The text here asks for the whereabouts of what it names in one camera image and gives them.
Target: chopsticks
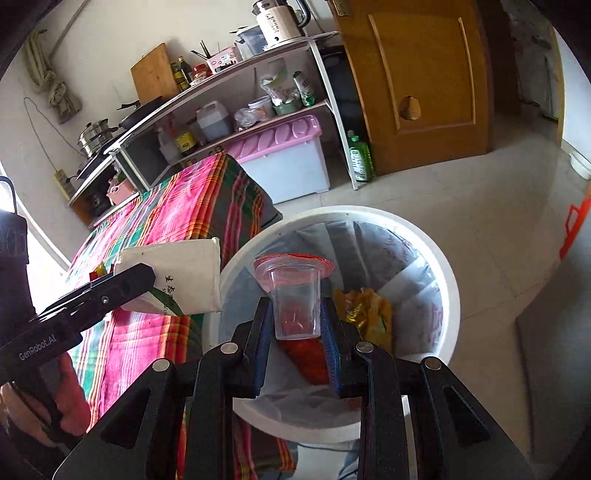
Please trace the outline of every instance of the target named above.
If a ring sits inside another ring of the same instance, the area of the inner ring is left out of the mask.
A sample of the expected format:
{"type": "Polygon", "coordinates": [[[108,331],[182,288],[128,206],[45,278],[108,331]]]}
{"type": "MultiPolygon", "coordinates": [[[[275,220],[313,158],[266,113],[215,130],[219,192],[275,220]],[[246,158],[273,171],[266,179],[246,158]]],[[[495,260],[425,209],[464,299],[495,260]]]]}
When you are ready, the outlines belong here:
{"type": "Polygon", "coordinates": [[[191,53],[194,53],[195,55],[201,57],[203,60],[209,60],[209,58],[207,58],[205,55],[203,55],[202,53],[199,53],[198,51],[195,50],[191,50],[191,53]]]}
{"type": "Polygon", "coordinates": [[[212,56],[209,54],[209,50],[205,46],[205,42],[203,40],[201,41],[201,48],[203,49],[203,53],[205,55],[203,55],[203,53],[199,53],[198,51],[195,51],[195,50],[191,50],[191,53],[194,53],[195,55],[201,57],[203,60],[209,60],[212,56]]]}
{"type": "Polygon", "coordinates": [[[210,59],[212,56],[209,54],[209,51],[207,50],[207,47],[205,46],[205,42],[203,40],[201,41],[201,48],[203,49],[205,56],[208,59],[210,59]]]}

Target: bottle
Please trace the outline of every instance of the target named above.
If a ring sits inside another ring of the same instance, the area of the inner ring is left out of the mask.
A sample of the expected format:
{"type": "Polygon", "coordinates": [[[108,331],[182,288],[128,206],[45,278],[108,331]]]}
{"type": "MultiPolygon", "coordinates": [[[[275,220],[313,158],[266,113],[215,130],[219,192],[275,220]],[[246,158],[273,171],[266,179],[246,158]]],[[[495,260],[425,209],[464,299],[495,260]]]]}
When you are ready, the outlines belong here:
{"type": "Polygon", "coordinates": [[[170,67],[173,70],[173,77],[174,77],[174,81],[177,82],[178,90],[180,92],[184,92],[185,90],[187,90],[189,88],[189,84],[187,83],[187,80],[185,80],[185,77],[184,77],[183,72],[181,71],[181,68],[175,62],[172,62],[170,64],[170,67]]]}
{"type": "Polygon", "coordinates": [[[304,106],[312,106],[316,103],[316,97],[314,97],[314,90],[310,85],[310,81],[305,75],[300,72],[294,72],[293,74],[295,86],[300,92],[301,102],[304,106]]]}
{"type": "Polygon", "coordinates": [[[169,165],[175,165],[178,163],[183,156],[181,155],[178,145],[174,138],[164,130],[164,128],[158,126],[158,143],[160,143],[160,152],[166,159],[169,165]]]}
{"type": "Polygon", "coordinates": [[[359,140],[357,135],[350,137],[349,152],[353,162],[353,172],[357,181],[371,181],[374,168],[367,143],[359,140]]]}
{"type": "Polygon", "coordinates": [[[183,157],[195,153],[199,148],[195,137],[187,128],[187,125],[176,121],[171,117],[168,121],[168,131],[177,143],[178,149],[181,151],[183,157]]]}
{"type": "Polygon", "coordinates": [[[193,79],[195,78],[195,76],[193,75],[193,70],[191,69],[191,65],[189,65],[184,57],[179,57],[178,58],[178,66],[181,69],[181,72],[183,73],[184,79],[186,80],[186,82],[191,85],[191,82],[193,81],[193,79]]]}

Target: door hinge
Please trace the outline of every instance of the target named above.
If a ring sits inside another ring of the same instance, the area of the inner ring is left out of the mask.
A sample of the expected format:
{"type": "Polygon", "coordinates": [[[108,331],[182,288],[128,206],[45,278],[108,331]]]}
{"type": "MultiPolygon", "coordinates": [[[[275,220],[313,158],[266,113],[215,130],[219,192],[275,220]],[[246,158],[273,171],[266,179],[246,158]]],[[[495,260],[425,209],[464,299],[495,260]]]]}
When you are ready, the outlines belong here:
{"type": "Polygon", "coordinates": [[[347,0],[331,0],[337,17],[350,17],[351,10],[347,0]]]}

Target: red object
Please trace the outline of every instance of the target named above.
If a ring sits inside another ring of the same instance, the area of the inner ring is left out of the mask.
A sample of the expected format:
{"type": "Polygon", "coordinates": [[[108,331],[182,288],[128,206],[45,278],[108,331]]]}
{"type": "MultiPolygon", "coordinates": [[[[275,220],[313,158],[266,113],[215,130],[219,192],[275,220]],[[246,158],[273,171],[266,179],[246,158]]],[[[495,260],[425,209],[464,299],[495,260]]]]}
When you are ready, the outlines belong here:
{"type": "Polygon", "coordinates": [[[566,217],[566,223],[564,224],[564,227],[566,228],[566,239],[564,239],[564,244],[562,245],[562,248],[560,248],[561,260],[569,252],[570,247],[573,245],[574,239],[577,238],[579,230],[581,230],[583,222],[589,213],[589,209],[591,209],[591,198],[584,200],[580,207],[575,207],[574,205],[570,206],[569,215],[566,217]],[[577,212],[577,218],[571,228],[570,217],[572,216],[573,212],[577,212]]]}
{"type": "Polygon", "coordinates": [[[294,362],[302,377],[311,385],[327,385],[329,383],[324,349],[319,338],[281,340],[279,346],[294,362]]]}

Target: frying pan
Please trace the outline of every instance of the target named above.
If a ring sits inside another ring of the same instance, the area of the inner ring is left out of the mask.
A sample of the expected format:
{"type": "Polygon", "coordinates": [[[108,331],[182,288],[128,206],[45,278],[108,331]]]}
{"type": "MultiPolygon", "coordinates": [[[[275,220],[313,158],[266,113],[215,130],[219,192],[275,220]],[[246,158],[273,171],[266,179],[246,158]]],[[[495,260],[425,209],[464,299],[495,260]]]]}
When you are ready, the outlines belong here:
{"type": "Polygon", "coordinates": [[[159,97],[156,97],[154,100],[150,100],[145,105],[141,105],[139,100],[136,100],[134,103],[125,103],[125,104],[121,105],[121,107],[118,108],[117,110],[123,110],[125,108],[130,108],[133,106],[135,107],[135,110],[133,111],[133,113],[126,116],[121,121],[121,123],[119,124],[119,127],[122,128],[123,130],[129,130],[135,124],[139,123],[139,121],[143,120],[149,114],[151,114],[152,112],[154,112],[155,110],[160,108],[163,103],[164,103],[163,97],[159,96],[159,97]]]}

